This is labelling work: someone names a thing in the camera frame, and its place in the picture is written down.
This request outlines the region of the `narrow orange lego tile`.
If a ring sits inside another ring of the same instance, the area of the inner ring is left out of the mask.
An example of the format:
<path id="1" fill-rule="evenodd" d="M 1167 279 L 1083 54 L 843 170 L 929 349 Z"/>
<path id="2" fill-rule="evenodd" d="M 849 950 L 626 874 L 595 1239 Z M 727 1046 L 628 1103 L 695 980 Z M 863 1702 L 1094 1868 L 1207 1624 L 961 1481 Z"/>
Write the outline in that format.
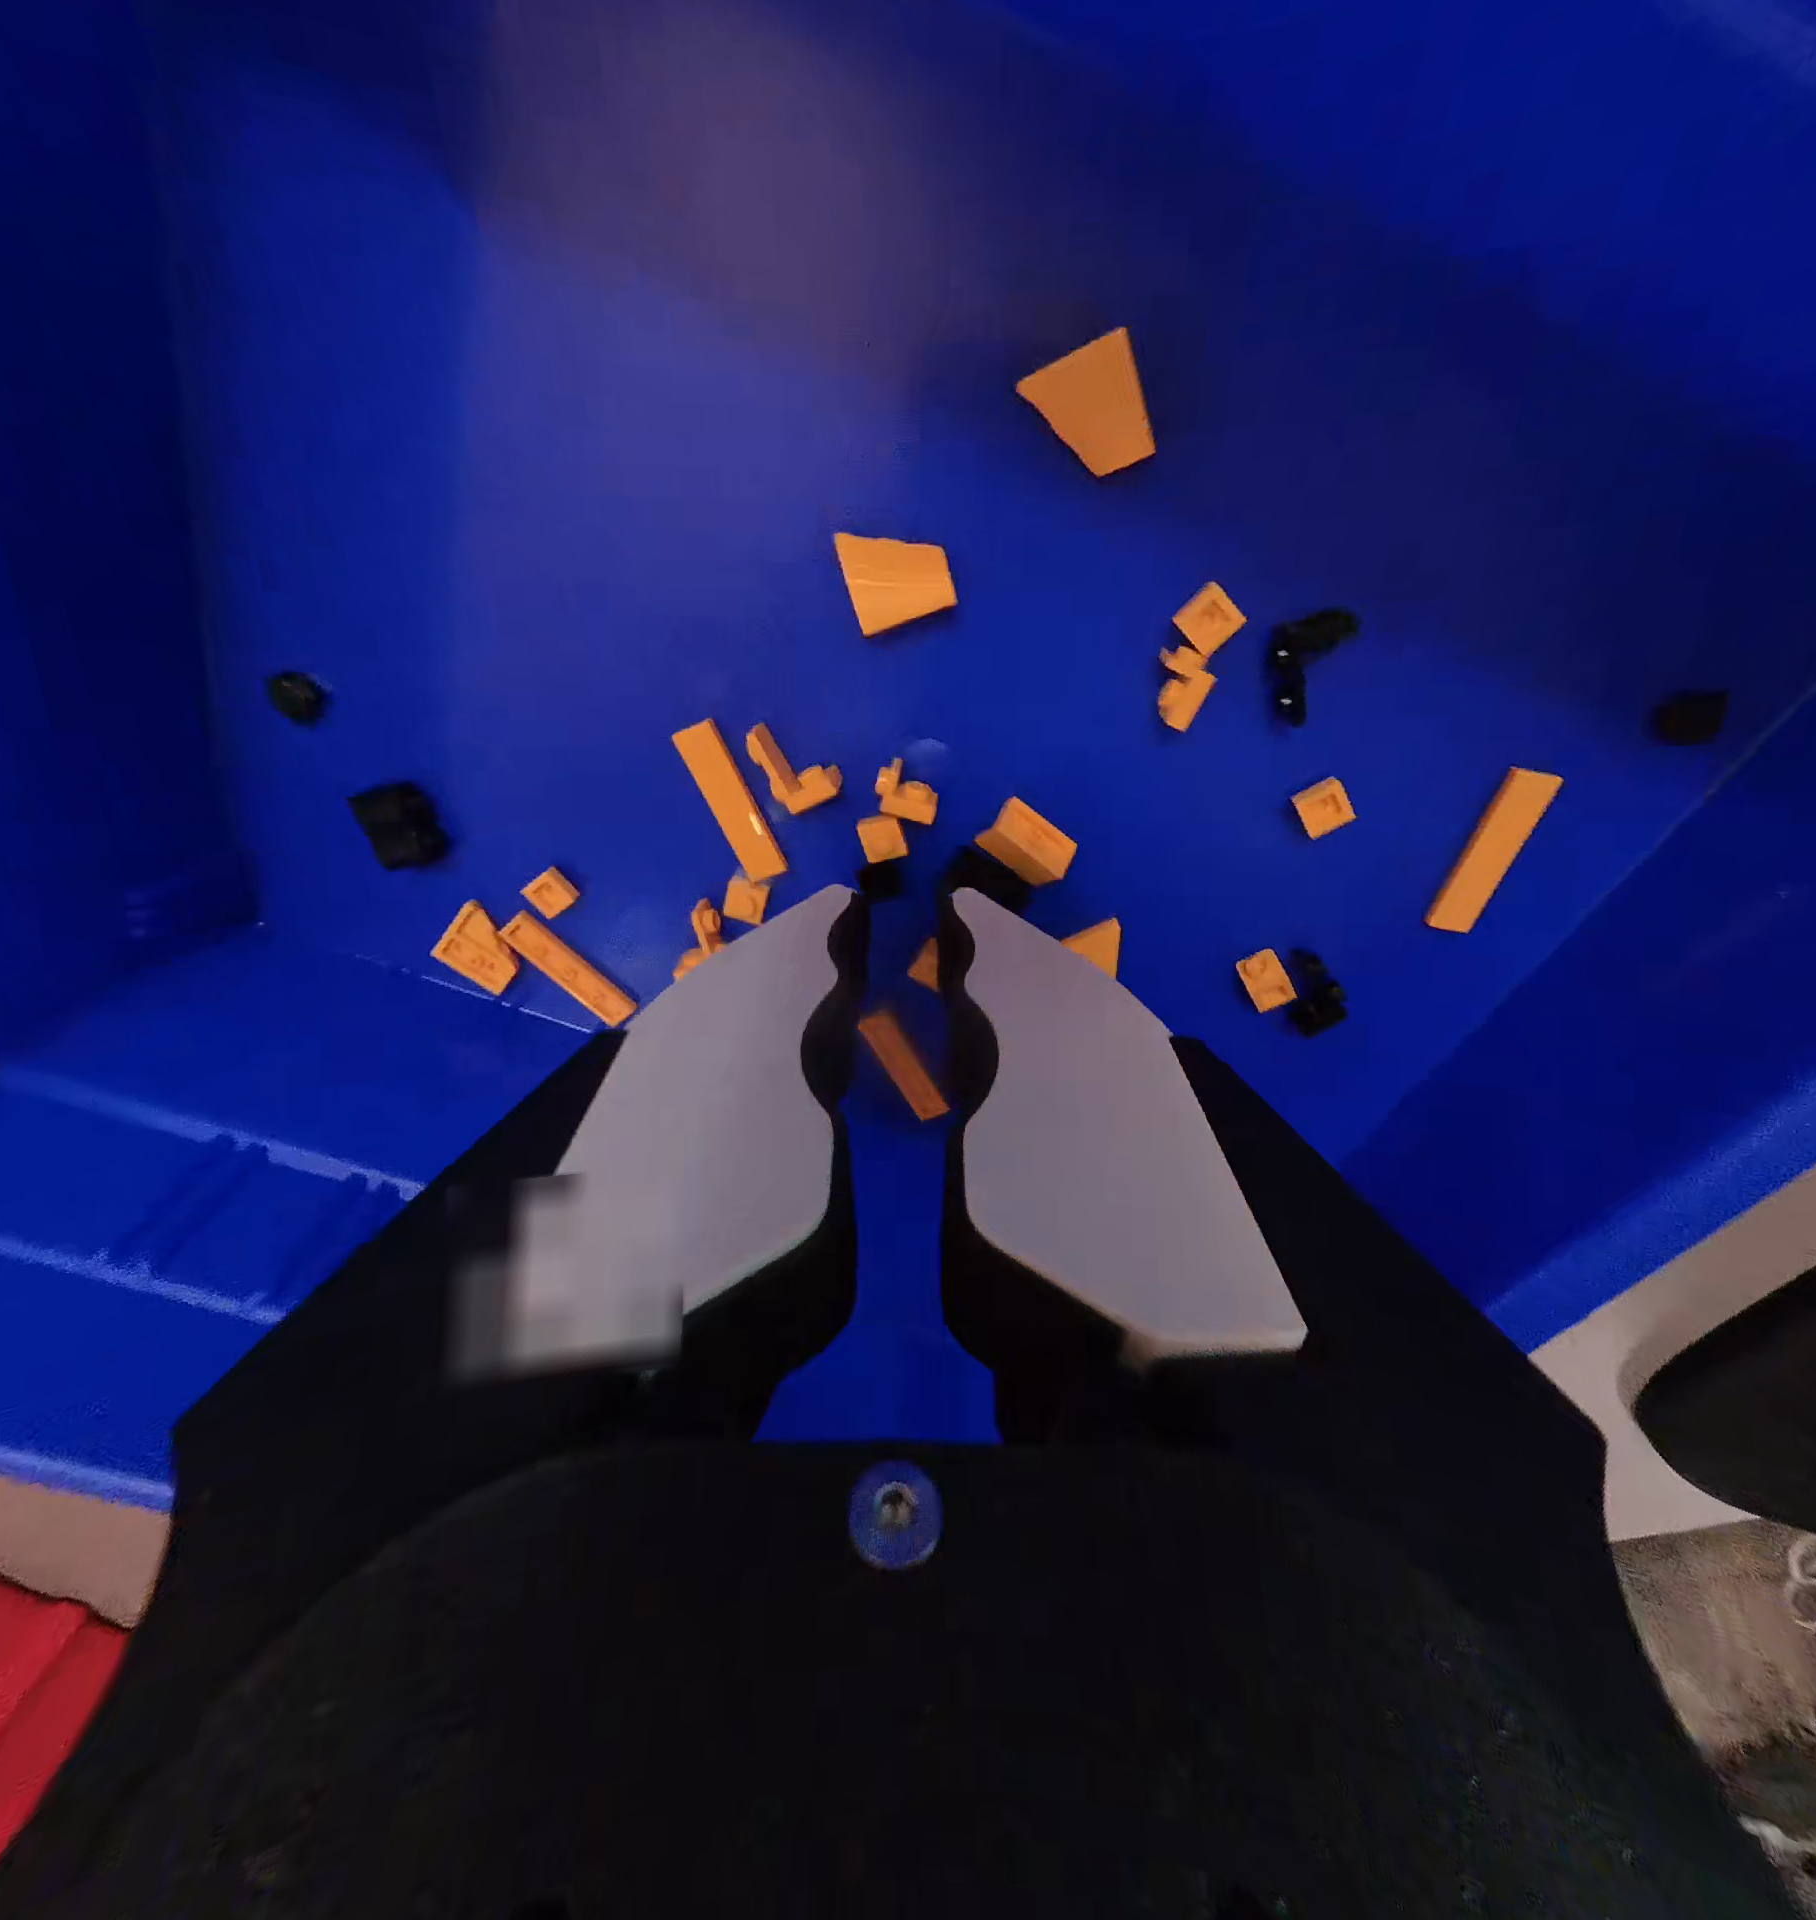
<path id="1" fill-rule="evenodd" d="M 935 1076 L 892 1010 L 862 1014 L 856 1021 L 856 1032 L 865 1045 L 872 1062 L 919 1121 L 935 1121 L 950 1113 Z"/>

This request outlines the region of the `scattered black lego pieces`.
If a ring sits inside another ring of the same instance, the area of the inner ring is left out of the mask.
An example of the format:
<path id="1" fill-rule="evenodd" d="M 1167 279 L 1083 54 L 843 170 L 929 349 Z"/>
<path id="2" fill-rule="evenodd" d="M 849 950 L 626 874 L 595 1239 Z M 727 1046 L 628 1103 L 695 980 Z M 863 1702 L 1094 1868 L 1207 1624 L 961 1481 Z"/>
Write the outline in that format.
<path id="1" fill-rule="evenodd" d="M 1166 727 L 1183 732 L 1204 707 L 1215 685 L 1210 659 L 1241 628 L 1241 616 L 1230 610 L 1218 586 L 1210 584 L 1176 617 L 1176 628 L 1182 643 L 1164 649 L 1158 658 L 1164 685 L 1157 690 L 1157 714 Z M 1321 659 L 1357 629 L 1360 624 L 1351 611 L 1321 610 L 1282 621 L 1271 633 L 1266 670 L 1271 680 L 1271 707 L 1280 720 L 1294 724 L 1306 717 L 1310 662 Z M 1730 698 L 1730 693 L 1720 686 L 1679 688 L 1649 714 L 1649 732 L 1672 748 L 1710 744 L 1726 727 Z M 723 904 L 703 902 L 690 912 L 697 946 L 677 961 L 675 974 L 681 975 L 722 947 L 723 920 L 760 924 L 767 890 L 785 873 L 785 863 L 766 812 L 751 799 L 748 783 L 741 778 L 720 732 L 703 721 L 677 732 L 674 744 L 692 777 L 717 775 L 722 795 L 722 804 L 713 810 L 717 825 L 746 833 L 746 853 L 737 855 L 739 877 L 727 884 Z M 815 763 L 794 771 L 763 724 L 746 732 L 745 756 L 767 783 L 772 804 L 789 814 L 809 812 L 833 802 L 840 790 L 840 772 L 835 765 Z M 1435 894 L 1424 918 L 1427 926 L 1447 934 L 1466 934 L 1474 926 L 1558 787 L 1558 777 L 1540 771 L 1508 771 Z M 348 805 L 371 852 L 388 873 L 433 867 L 454 847 L 433 802 L 419 784 L 390 781 L 353 795 Z M 1324 838 L 1356 819 L 1346 788 L 1335 778 L 1298 790 L 1293 810 L 1310 838 Z M 908 852 L 903 826 L 931 826 L 938 812 L 935 790 L 922 781 L 908 781 L 900 757 L 887 761 L 875 778 L 875 812 L 856 828 L 865 867 L 881 868 L 882 880 L 895 880 L 893 867 Z M 1045 828 L 1034 807 L 1016 799 L 1002 805 L 991 828 L 976 835 L 969 852 L 990 855 L 991 867 L 1003 868 L 1032 887 L 1064 877 L 1070 867 L 1067 841 Z M 435 941 L 433 957 L 480 992 L 498 997 L 519 968 L 508 929 L 510 924 L 494 924 L 480 906 L 469 904 L 452 929 Z M 603 981 L 579 958 L 524 954 L 523 962 L 560 985 L 600 1021 L 619 1024 L 634 1010 L 630 999 Z M 1282 964 L 1271 952 L 1250 954 L 1236 964 L 1236 974 L 1260 1010 L 1289 1007 L 1289 1016 L 1301 1033 L 1324 1027 L 1340 1010 L 1332 987 L 1301 994 L 1287 989 Z"/>

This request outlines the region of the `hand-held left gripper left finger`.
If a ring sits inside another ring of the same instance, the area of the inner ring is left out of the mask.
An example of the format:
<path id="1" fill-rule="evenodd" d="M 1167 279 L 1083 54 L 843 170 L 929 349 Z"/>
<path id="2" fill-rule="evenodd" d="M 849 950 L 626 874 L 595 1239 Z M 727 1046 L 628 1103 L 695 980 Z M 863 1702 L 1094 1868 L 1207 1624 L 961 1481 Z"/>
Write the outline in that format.
<path id="1" fill-rule="evenodd" d="M 751 1442 L 852 1320 L 871 934 L 826 886 L 703 961 L 621 1036 L 560 1155 L 554 1356 L 643 1375 L 651 1430 Z"/>

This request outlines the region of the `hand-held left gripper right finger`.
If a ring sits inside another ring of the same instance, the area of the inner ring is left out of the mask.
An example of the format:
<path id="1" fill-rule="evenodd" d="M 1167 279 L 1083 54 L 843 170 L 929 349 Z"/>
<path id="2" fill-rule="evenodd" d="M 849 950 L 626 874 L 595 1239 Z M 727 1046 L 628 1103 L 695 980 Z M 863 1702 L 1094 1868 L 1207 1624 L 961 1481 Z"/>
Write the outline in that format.
<path id="1" fill-rule="evenodd" d="M 1170 1027 L 970 886 L 941 909 L 955 1124 L 941 1307 L 1006 1443 L 1098 1433 L 1166 1370 L 1275 1370 L 1307 1325 Z"/>

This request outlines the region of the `red plastic bin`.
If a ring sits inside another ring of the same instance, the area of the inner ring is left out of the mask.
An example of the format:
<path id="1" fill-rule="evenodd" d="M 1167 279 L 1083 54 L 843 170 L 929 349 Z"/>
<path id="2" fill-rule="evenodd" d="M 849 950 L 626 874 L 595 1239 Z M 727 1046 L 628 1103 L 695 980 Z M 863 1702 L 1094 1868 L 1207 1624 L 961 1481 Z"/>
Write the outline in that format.
<path id="1" fill-rule="evenodd" d="M 75 1601 L 0 1578 L 0 1854 L 70 1757 L 128 1650 L 128 1634 Z"/>

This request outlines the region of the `blue plastic bin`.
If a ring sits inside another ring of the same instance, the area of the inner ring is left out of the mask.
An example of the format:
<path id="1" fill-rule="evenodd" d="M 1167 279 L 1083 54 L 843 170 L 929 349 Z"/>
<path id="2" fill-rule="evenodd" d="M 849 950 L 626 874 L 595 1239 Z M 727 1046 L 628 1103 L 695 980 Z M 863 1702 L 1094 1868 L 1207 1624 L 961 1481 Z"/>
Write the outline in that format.
<path id="1" fill-rule="evenodd" d="M 1016 383 L 1112 329 L 1157 450 L 1100 480 Z M 957 605 L 863 636 L 836 531 Z M 871 964 L 935 1070 L 906 968 L 1019 797 L 1079 845 L 1036 922 L 1116 918 L 1543 1350 L 1816 1166 L 1816 5 L 0 5 L 0 1472 L 165 1509 L 593 1032 L 436 968 L 465 902 L 559 868 L 669 989 L 701 720 L 843 772 L 773 911 L 878 763 L 938 788 Z M 1558 795 L 1428 929 L 1515 765 Z"/>

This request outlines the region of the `dark round object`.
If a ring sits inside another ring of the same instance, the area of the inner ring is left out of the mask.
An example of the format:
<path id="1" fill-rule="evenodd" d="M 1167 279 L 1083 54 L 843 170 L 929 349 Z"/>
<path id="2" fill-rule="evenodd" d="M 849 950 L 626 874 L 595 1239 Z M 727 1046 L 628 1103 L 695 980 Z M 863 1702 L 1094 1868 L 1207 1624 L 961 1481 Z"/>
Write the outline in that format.
<path id="1" fill-rule="evenodd" d="M 1696 1490 L 1816 1533 L 1816 1268 L 1668 1360 L 1634 1418 Z"/>

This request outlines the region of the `pile of orange lego pieces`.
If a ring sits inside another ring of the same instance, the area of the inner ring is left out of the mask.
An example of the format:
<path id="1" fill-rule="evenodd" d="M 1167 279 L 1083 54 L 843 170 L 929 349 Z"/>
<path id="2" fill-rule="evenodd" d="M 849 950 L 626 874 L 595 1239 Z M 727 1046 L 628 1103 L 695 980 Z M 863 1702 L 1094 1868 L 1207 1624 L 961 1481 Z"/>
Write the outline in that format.
<path id="1" fill-rule="evenodd" d="M 1107 335 L 1096 338 L 1094 342 L 1086 343 L 1083 348 L 1028 374 L 1025 378 L 1016 383 L 1016 395 L 1025 400 L 1051 424 L 1056 437 L 1073 450 L 1075 458 L 1088 469 L 1092 477 L 1105 480 L 1126 469 L 1132 469 L 1138 462 L 1151 458 L 1157 450 L 1153 424 L 1148 421 L 1144 395 L 1143 395 L 1139 382 L 1138 382 L 1132 338 L 1126 329 L 1112 329 Z M 912 624 L 922 617 L 946 613 L 957 605 L 957 593 L 954 589 L 952 570 L 946 561 L 944 548 L 938 544 L 900 543 L 893 537 L 871 537 L 871 535 L 848 533 L 848 531 L 836 531 L 833 535 L 833 544 L 835 544 L 836 564 L 844 580 L 849 607 L 856 616 L 856 624 L 859 633 L 869 638 L 893 633 L 895 628 Z M 1183 603 L 1183 607 L 1196 595 L 1200 595 L 1210 584 L 1215 584 L 1220 595 L 1228 601 L 1230 610 L 1241 616 L 1241 628 L 1233 635 L 1236 636 L 1246 625 L 1248 620 L 1218 581 L 1207 581 Z M 1176 633 L 1180 643 L 1182 643 L 1182 635 L 1176 628 L 1176 617 L 1183 611 L 1183 607 L 1171 616 L 1171 629 Z M 717 775 L 704 772 L 701 777 L 692 777 L 692 781 L 697 783 L 703 795 L 703 804 L 713 816 L 713 810 L 722 804 Z M 1039 820 L 1045 828 L 1056 831 L 1067 841 L 1067 849 L 1070 852 L 1070 861 L 1073 861 L 1073 853 L 1075 853 L 1073 841 L 1067 840 L 1058 828 L 1047 825 L 1041 816 Z M 727 835 L 727 843 L 737 855 L 746 853 L 745 828 L 735 826 L 735 828 L 723 828 L 723 833 Z M 549 920 L 556 914 L 566 912 L 575 904 L 575 899 L 577 899 L 575 890 L 556 870 L 543 870 L 539 877 L 533 877 L 523 887 L 523 902 L 526 904 L 526 911 L 506 920 L 506 924 L 510 924 L 508 940 L 515 946 L 515 958 L 519 961 L 519 968 L 526 966 L 523 962 L 524 954 L 533 954 L 535 958 L 553 958 L 560 954 L 564 958 L 579 958 L 587 962 L 575 947 L 571 947 L 566 941 L 559 940 L 549 932 Z M 454 914 L 452 922 L 445 926 L 443 934 L 452 929 L 459 911 Z M 1310 1033 L 1304 1033 L 1294 1027 L 1294 1024 L 1289 1016 L 1289 1007 L 1260 1010 L 1255 1004 L 1250 1004 L 1260 1014 L 1284 1012 L 1293 1030 L 1304 1037 L 1324 1033 L 1329 1027 L 1342 1021 L 1346 1010 L 1347 1010 L 1342 987 L 1312 952 L 1301 950 L 1293 961 L 1282 961 L 1270 947 L 1258 950 L 1252 954 L 1260 954 L 1260 952 L 1271 952 L 1275 961 L 1282 964 L 1282 970 L 1284 970 L 1282 985 L 1287 989 L 1301 994 L 1314 987 L 1332 987 L 1339 997 L 1339 1007 L 1340 1007 L 1339 1014 L 1332 1021 L 1329 1021 L 1324 1027 L 1310 1032 Z M 599 974 L 592 962 L 587 964 L 603 981 L 614 987 L 614 984 L 605 974 Z"/>

